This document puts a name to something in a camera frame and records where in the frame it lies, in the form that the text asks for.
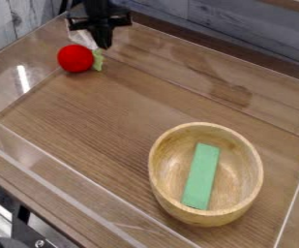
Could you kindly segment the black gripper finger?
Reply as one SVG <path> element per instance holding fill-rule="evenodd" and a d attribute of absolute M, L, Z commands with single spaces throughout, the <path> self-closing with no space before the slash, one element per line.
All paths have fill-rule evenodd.
<path fill-rule="evenodd" d="M 105 28 L 103 30 L 103 47 L 109 49 L 113 43 L 113 30 L 111 28 Z"/>
<path fill-rule="evenodd" d="M 98 47 L 103 47 L 103 40 L 102 40 L 102 36 L 101 36 L 101 31 L 98 31 L 95 28 L 89 29 L 89 32 L 93 36 L 93 39 L 98 45 Z"/>

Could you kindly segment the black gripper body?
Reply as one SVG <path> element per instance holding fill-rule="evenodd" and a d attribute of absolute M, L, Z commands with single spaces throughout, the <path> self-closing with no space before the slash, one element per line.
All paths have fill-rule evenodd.
<path fill-rule="evenodd" d="M 97 27 L 114 29 L 133 24 L 131 11 L 110 0 L 82 0 L 82 7 L 66 14 L 66 22 L 70 31 Z"/>

